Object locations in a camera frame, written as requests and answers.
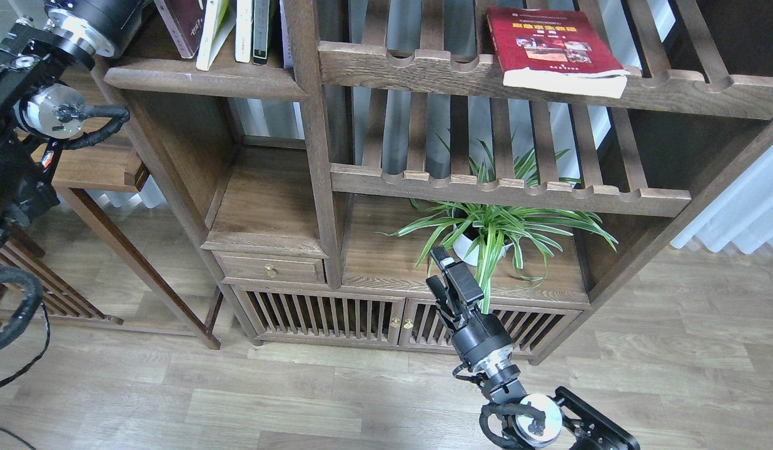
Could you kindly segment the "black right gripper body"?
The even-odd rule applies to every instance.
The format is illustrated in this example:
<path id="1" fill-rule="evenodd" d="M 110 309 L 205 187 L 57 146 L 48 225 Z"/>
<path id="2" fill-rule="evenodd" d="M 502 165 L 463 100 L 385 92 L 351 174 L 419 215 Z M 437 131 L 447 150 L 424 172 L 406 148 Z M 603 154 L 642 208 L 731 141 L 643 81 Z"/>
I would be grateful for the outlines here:
<path id="1" fill-rule="evenodd" d="M 459 359 L 472 373 L 494 376 L 509 367 L 512 340 L 495 314 L 484 314 L 478 302 L 484 293 L 466 263 L 441 271 L 449 294 L 449 307 L 437 313 L 452 337 Z"/>

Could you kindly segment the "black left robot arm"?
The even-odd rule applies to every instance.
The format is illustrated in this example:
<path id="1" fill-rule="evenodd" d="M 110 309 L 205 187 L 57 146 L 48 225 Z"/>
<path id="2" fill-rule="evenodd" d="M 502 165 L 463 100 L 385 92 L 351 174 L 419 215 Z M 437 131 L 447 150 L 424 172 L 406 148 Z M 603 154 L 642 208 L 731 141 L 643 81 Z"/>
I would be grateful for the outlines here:
<path id="1" fill-rule="evenodd" d="M 12 226 L 58 204 L 52 180 L 63 151 L 101 143 L 130 120 L 127 106 L 88 104 L 61 75 L 122 55 L 146 5 L 46 1 L 46 25 L 18 18 L 0 42 L 0 249 Z"/>

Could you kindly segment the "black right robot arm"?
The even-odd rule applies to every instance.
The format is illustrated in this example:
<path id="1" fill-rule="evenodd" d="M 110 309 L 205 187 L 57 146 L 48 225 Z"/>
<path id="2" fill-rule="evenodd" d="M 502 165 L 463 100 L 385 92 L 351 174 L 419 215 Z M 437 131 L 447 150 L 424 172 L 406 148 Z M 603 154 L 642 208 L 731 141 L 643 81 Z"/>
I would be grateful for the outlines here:
<path id="1" fill-rule="evenodd" d="M 478 306 L 485 296 L 466 263 L 455 261 L 443 247 L 433 248 L 430 256 L 441 276 L 428 278 L 427 285 L 461 361 L 453 375 L 476 384 L 487 399 L 479 426 L 492 444 L 540 449 L 568 430 L 574 449 L 639 448 L 633 435 L 567 388 L 557 388 L 553 397 L 528 393 L 510 359 L 512 340 L 497 316 Z"/>

